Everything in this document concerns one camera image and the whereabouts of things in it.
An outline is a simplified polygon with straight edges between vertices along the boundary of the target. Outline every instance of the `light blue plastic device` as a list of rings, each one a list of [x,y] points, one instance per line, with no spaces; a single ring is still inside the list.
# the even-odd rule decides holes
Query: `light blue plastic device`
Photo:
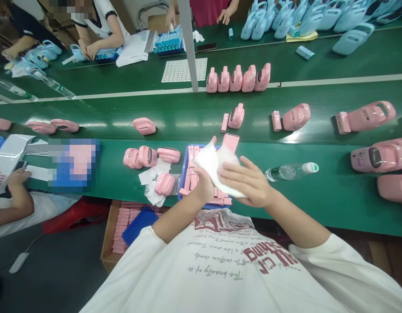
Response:
[[[373,33],[375,27],[369,23],[360,23],[340,37],[332,50],[341,55],[349,55],[361,46]]]

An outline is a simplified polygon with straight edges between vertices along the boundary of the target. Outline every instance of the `plastic water bottle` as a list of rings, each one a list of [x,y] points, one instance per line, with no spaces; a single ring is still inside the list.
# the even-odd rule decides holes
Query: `plastic water bottle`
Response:
[[[57,81],[47,77],[46,75],[43,75],[42,73],[40,73],[40,71],[37,70],[37,68],[32,69],[30,74],[40,78],[47,86],[64,95],[66,98],[71,100],[77,99],[76,95],[73,92],[60,85]]]
[[[306,174],[316,173],[318,170],[319,167],[314,162],[294,163],[268,169],[265,175],[270,181],[295,180],[304,177]]]
[[[24,89],[21,89],[5,80],[0,80],[0,86],[12,92],[13,94],[16,94],[17,96],[20,96],[21,98],[27,99],[31,102],[36,102],[38,100],[36,96],[33,96],[32,94],[26,92]]]

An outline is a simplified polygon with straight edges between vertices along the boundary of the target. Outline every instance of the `white sleeve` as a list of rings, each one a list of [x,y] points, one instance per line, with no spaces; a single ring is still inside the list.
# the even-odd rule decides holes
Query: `white sleeve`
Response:
[[[141,230],[106,281],[80,313],[120,312],[140,277],[166,244],[151,226]]]
[[[402,312],[402,288],[332,234],[319,247],[289,251],[334,298],[354,312]]]

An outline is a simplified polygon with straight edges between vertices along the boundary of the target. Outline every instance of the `person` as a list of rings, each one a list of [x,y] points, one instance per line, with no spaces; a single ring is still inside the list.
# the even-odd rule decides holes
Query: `person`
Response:
[[[37,42],[50,40],[60,49],[65,50],[63,44],[51,32],[49,32],[31,14],[17,5],[0,0],[0,19],[8,20],[20,34],[20,39],[10,48],[5,49],[2,55],[9,60],[14,60],[21,52],[29,50]]]
[[[230,17],[237,11],[239,0],[190,0],[193,19],[196,27],[214,25],[215,23],[228,25]],[[166,29],[176,27],[176,13],[179,13],[177,0],[170,0],[166,15]]]
[[[73,0],[75,6],[69,7],[66,0],[58,0],[59,6],[67,8],[79,33],[79,46],[83,55],[94,60],[101,49],[118,48],[130,34],[114,10],[110,0]],[[92,43],[88,28],[101,40]]]
[[[0,198],[0,238],[62,214],[80,195],[28,192],[24,182],[31,172],[20,168],[8,176],[12,198]]]
[[[249,217],[201,210],[214,187],[196,167],[196,188],[141,230],[81,313],[402,312],[402,289],[391,277],[240,160],[245,166],[223,163],[220,181],[279,223],[294,242],[289,251]]]

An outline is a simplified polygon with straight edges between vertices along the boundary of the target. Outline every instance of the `red plastic stool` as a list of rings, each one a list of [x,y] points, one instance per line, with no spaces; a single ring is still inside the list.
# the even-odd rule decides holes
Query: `red plastic stool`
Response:
[[[102,222],[110,212],[110,199],[83,196],[66,212],[41,223],[45,234],[59,233]]]

